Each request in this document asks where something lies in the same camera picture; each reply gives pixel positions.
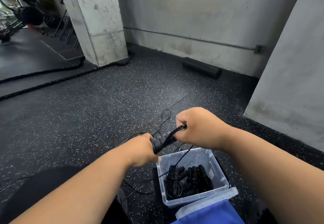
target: blue fabric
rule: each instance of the blue fabric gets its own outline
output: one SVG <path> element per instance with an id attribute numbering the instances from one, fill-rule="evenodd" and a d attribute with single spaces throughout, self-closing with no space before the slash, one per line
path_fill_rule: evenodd
<path id="1" fill-rule="evenodd" d="M 224 199 L 195 212 L 192 212 L 172 224 L 244 224 L 231 203 Z"/>

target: person's left arm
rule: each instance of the person's left arm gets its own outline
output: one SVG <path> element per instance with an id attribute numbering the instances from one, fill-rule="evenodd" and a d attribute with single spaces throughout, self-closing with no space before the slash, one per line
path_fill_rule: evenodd
<path id="1" fill-rule="evenodd" d="M 101 223 L 127 170 L 158 161 L 150 138 L 137 136 L 105 153 L 11 223 Z"/>

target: black pants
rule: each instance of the black pants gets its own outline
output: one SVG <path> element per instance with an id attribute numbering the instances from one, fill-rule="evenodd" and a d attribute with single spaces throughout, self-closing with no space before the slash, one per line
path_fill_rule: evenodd
<path id="1" fill-rule="evenodd" d="M 29 209 L 47 194 L 58 188 L 83 168 L 57 167 L 42 171 L 29 178 L 6 203 L 0 223 L 7 224 Z M 119 202 L 114 199 L 102 223 L 131 223 Z"/>

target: storage box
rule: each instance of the storage box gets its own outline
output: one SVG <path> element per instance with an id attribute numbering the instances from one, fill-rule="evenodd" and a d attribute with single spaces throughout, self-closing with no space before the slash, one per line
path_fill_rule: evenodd
<path id="1" fill-rule="evenodd" d="M 160 176 L 166 173 L 169 170 L 170 165 L 175 165 L 186 152 L 187 151 L 182 151 L 161 156 L 162 161 L 156 164 L 158 175 Z M 208 192 L 168 201 L 166 197 L 166 191 L 164 188 L 164 179 L 166 177 L 166 175 L 164 175 L 159 178 L 159 182 L 162 200 L 166 206 L 168 206 L 169 208 L 184 206 L 229 188 L 229 183 L 211 150 L 203 148 L 191 149 L 178 163 L 178 167 L 184 166 L 185 169 L 188 169 L 188 167 L 192 166 L 198 167 L 199 165 L 204 166 L 207 175 L 213 182 L 214 189 Z"/>

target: hand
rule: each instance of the hand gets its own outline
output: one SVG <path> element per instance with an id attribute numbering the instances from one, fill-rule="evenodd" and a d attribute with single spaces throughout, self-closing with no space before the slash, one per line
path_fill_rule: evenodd
<path id="1" fill-rule="evenodd" d="M 155 155 L 150 139 L 152 136 L 149 133 L 136 136 L 133 139 L 119 146 L 120 150 L 126 153 L 130 159 L 130 166 L 143 166 L 148 162 L 159 162 L 160 157 Z"/>
<path id="2" fill-rule="evenodd" d="M 180 112 L 176 117 L 177 127 L 187 124 L 186 130 L 176 133 L 176 139 L 208 149 L 224 150 L 231 126 L 213 113 L 201 107 Z"/>

